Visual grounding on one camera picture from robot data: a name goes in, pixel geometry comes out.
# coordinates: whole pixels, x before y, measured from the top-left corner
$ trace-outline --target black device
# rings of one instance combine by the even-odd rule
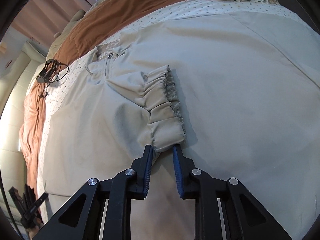
[[[9,194],[21,215],[21,224],[24,228],[34,228],[36,225],[39,225],[37,219],[42,221],[39,207],[47,199],[48,194],[43,193],[40,198],[36,200],[35,193],[28,185],[25,185],[25,192],[22,197],[14,187],[9,189]]]
[[[218,199],[227,240],[292,240],[236,178],[215,179],[196,169],[180,145],[173,147],[173,164],[180,197],[196,200],[195,240],[223,239]]]
[[[53,80],[53,76],[60,72],[61,66],[67,66],[66,64],[60,63],[56,59],[49,59],[45,62],[44,68],[41,70],[36,80],[38,83],[52,83],[59,81],[58,77]]]

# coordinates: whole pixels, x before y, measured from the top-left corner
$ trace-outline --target black cable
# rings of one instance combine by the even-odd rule
[[[61,72],[61,68],[62,66],[66,66],[68,68],[67,72],[63,75],[63,77],[61,78],[58,78],[59,77],[59,74]],[[45,89],[47,87],[49,87],[52,83],[54,82],[58,82],[60,81],[61,79],[63,79],[68,73],[69,73],[69,66],[67,64],[64,64],[64,63],[60,63],[58,60],[55,60],[55,59],[49,59],[45,66],[44,66],[44,70],[46,72],[45,75],[48,75],[49,78],[48,78],[48,82],[47,82],[47,85],[44,85],[44,87],[42,88],[42,85],[40,84],[39,87],[38,87],[38,96],[40,98],[46,98],[47,95],[48,95],[48,92],[45,92]]]
[[[5,195],[4,186],[3,186],[3,182],[2,182],[2,176],[1,176],[1,166],[0,166],[0,189],[1,189],[1,194],[2,194],[2,197],[3,197],[3,200],[4,200],[5,207],[7,208],[7,211],[9,213],[9,217],[10,217],[14,227],[16,228],[19,237],[21,238],[21,240],[23,240],[24,238],[23,238],[23,236],[22,236],[22,234],[21,234],[21,232],[20,232],[20,230],[19,230],[19,228],[18,228],[18,226],[17,226],[17,224],[16,224],[16,222],[15,222],[15,220],[13,218],[13,215],[11,213],[11,210],[10,210],[10,207],[9,207],[9,204],[8,204],[7,196]]]

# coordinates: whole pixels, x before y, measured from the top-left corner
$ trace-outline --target bed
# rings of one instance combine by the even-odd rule
[[[150,191],[132,204],[132,238],[192,239],[193,202],[179,199],[170,155],[185,141],[198,168],[239,178],[301,240],[319,215],[319,49],[319,35],[276,4],[100,2],[54,55],[69,72],[42,112],[44,221],[87,179],[112,178],[150,143]]]

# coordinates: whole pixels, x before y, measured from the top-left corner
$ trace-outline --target pillow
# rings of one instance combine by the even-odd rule
[[[51,44],[50,48],[49,48],[49,52],[47,55],[46,60],[49,60],[51,58],[54,57],[54,55],[56,54],[56,52],[58,51],[58,49],[60,48],[61,44],[65,41],[65,39],[67,38],[67,36],[69,35],[70,31],[72,30],[72,28],[77,24],[77,22],[79,20],[82,19],[82,17],[84,16],[85,11],[84,10],[80,10],[78,11],[70,20],[70,22],[67,24],[67,26],[64,28],[63,32],[55,39],[55,41]]]

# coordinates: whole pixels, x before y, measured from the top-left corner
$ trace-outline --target black gripper frame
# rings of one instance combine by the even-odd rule
[[[33,240],[98,240],[106,199],[109,200],[102,239],[130,240],[131,199],[146,198],[147,166],[152,158],[153,148],[147,145],[142,158],[134,160],[130,169],[113,179],[89,179]]]
[[[223,240],[223,224],[227,240],[292,240],[239,180],[215,179],[196,169],[180,145],[173,147],[173,159],[180,197],[196,200],[195,240]]]

